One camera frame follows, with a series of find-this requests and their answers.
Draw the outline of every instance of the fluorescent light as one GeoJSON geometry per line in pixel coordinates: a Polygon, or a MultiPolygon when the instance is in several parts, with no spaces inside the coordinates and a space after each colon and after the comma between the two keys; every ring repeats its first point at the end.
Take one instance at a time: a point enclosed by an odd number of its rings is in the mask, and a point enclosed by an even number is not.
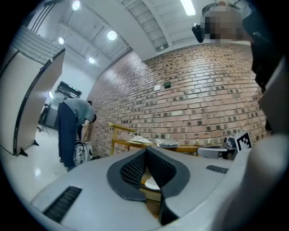
{"type": "Polygon", "coordinates": [[[63,44],[63,43],[64,43],[64,39],[63,39],[62,37],[60,37],[60,38],[58,39],[58,42],[59,42],[60,44],[63,44]]]}
{"type": "Polygon", "coordinates": [[[91,64],[94,64],[94,58],[89,58],[89,62],[90,62],[91,64]]]}
{"type": "Polygon", "coordinates": [[[196,11],[194,8],[193,3],[191,2],[191,0],[181,0],[182,6],[185,9],[185,12],[187,15],[195,15],[196,11]]]}
{"type": "Polygon", "coordinates": [[[80,8],[80,1],[75,1],[73,4],[72,4],[72,9],[73,10],[78,10],[80,8]]]}
{"type": "Polygon", "coordinates": [[[49,92],[49,96],[50,96],[51,99],[54,98],[51,92],[49,92]]]}
{"type": "Polygon", "coordinates": [[[115,33],[114,31],[110,31],[107,33],[107,37],[109,40],[115,40],[117,38],[117,33],[115,33]]]}

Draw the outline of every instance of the camera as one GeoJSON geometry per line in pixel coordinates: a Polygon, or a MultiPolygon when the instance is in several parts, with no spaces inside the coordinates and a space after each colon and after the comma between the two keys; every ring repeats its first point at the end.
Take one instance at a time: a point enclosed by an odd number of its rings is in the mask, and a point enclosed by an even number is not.
{"type": "Polygon", "coordinates": [[[199,23],[195,23],[195,25],[193,26],[191,30],[193,31],[198,42],[202,43],[205,38],[205,30],[201,27],[201,25],[199,23]]]}

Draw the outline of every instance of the black vent grille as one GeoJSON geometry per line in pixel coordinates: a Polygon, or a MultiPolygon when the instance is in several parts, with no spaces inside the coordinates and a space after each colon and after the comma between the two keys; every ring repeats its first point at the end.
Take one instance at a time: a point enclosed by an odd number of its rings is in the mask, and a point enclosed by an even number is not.
{"type": "Polygon", "coordinates": [[[136,189],[140,188],[141,177],[145,172],[145,154],[141,154],[121,168],[121,178],[136,189]]]}
{"type": "Polygon", "coordinates": [[[81,191],[82,189],[80,188],[69,186],[43,214],[59,223],[81,191]]]}
{"type": "Polygon", "coordinates": [[[176,175],[177,170],[174,165],[148,149],[145,158],[146,166],[160,188],[165,186],[176,175]]]}
{"type": "Polygon", "coordinates": [[[219,173],[224,173],[224,174],[226,174],[227,171],[229,170],[228,168],[222,168],[222,167],[218,167],[218,166],[215,166],[215,165],[208,165],[206,167],[206,169],[209,169],[211,171],[216,171],[216,172],[219,172],[219,173]]]}

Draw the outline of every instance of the wooden table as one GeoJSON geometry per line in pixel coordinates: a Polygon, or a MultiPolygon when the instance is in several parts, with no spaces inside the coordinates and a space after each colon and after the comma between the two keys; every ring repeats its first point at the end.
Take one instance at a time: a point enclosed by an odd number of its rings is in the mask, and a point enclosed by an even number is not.
{"type": "MultiPolygon", "coordinates": [[[[157,146],[154,143],[136,143],[136,142],[130,142],[130,141],[126,141],[123,139],[113,139],[112,140],[113,143],[118,143],[118,144],[122,144],[122,145],[126,145],[128,148],[127,150],[130,150],[130,147],[135,147],[135,148],[146,148],[147,146],[157,146]]],[[[198,147],[201,147],[201,145],[180,145],[177,148],[165,148],[167,150],[171,150],[174,152],[196,152],[198,147]]]]}

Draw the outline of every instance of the white wall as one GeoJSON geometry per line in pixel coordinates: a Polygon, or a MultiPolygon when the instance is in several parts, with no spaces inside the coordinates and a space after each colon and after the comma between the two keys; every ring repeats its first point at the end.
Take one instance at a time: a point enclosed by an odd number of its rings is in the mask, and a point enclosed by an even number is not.
{"type": "Polygon", "coordinates": [[[54,93],[59,83],[63,81],[64,83],[75,87],[77,90],[81,91],[81,99],[86,100],[92,86],[95,83],[95,76],[93,74],[85,71],[85,65],[83,63],[78,63],[70,54],[65,53],[62,74],[54,84],[51,92],[54,93]]]}

